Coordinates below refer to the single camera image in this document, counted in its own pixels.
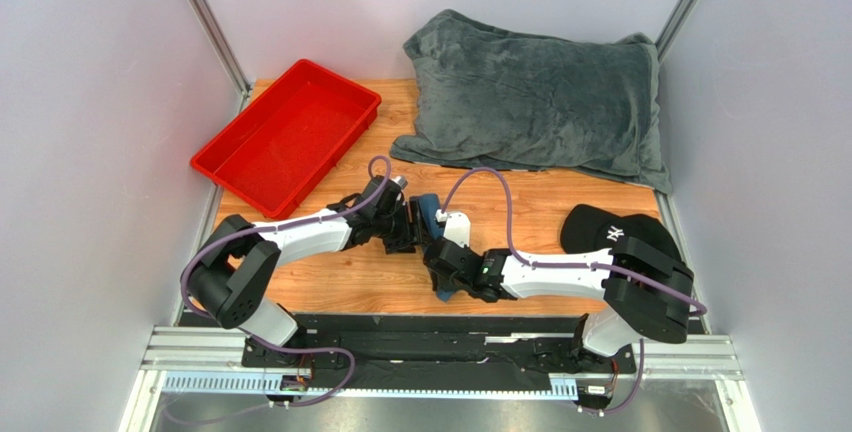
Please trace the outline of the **blue t shirt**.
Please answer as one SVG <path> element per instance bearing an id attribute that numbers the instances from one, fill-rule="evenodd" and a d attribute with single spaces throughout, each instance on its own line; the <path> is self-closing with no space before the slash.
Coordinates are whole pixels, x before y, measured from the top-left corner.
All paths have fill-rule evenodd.
<path id="1" fill-rule="evenodd" d="M 437 194 L 427 193 L 418 197 L 422 222 L 431 239 L 443 236 L 444 226 L 436 220 L 436 213 L 440 209 L 440 200 Z M 455 294 L 456 289 L 446 279 L 434 272 L 429 272 L 432 288 L 436 297 L 442 302 L 448 302 Z"/>

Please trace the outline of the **red plastic tray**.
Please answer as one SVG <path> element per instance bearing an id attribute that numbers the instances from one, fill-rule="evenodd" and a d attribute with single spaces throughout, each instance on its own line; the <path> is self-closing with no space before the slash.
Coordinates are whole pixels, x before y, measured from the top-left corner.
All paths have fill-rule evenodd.
<path id="1" fill-rule="evenodd" d="M 263 216 L 290 216 L 368 130 L 381 97 L 301 59 L 190 160 Z"/>

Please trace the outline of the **black baseball cap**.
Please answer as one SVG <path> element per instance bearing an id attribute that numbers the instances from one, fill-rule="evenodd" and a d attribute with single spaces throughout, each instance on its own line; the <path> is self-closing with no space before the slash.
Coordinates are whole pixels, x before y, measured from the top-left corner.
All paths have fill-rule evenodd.
<path id="1" fill-rule="evenodd" d="M 562 225 L 559 243 L 566 254 L 579 254 L 611 248 L 626 237 L 639 239 L 674 260 L 682 260 L 672 235 L 659 220 L 645 214 L 619 216 L 587 204 L 578 204 L 570 211 Z"/>

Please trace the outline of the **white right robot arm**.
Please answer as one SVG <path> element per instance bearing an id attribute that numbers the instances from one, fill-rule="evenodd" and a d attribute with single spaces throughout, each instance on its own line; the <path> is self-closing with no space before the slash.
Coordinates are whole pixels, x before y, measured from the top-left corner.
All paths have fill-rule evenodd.
<path id="1" fill-rule="evenodd" d="M 510 249 L 477 254 L 446 238 L 424 251 L 423 263 L 448 290 L 463 290 L 487 303 L 538 296 L 580 297 L 605 302 L 582 319 L 576 347 L 602 357 L 650 339 L 682 344 L 693 314 L 693 272 L 682 262 L 633 237 L 573 255 L 536 255 Z"/>

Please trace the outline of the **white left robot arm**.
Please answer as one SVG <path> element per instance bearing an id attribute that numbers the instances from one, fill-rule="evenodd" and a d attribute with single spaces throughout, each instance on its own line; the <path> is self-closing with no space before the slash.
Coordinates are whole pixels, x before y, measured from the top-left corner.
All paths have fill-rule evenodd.
<path id="1" fill-rule="evenodd" d="M 265 345 L 287 345 L 300 325 L 265 296 L 278 267 L 372 239 L 381 240 L 388 254 L 413 253 L 441 233 L 438 196 L 407 197 L 405 186 L 402 176 L 379 175 L 363 192 L 308 216 L 255 223 L 227 217 L 181 274 L 186 304 L 223 329 L 240 329 Z"/>

